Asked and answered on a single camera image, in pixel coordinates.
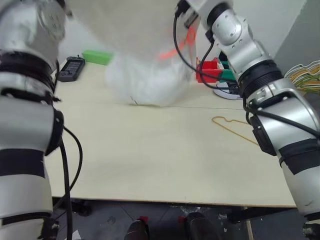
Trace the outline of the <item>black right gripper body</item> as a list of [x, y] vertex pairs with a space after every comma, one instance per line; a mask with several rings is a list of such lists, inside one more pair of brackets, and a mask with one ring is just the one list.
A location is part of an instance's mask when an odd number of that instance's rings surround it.
[[184, 14], [184, 27], [189, 29], [190, 26], [197, 20], [198, 14], [195, 11]]

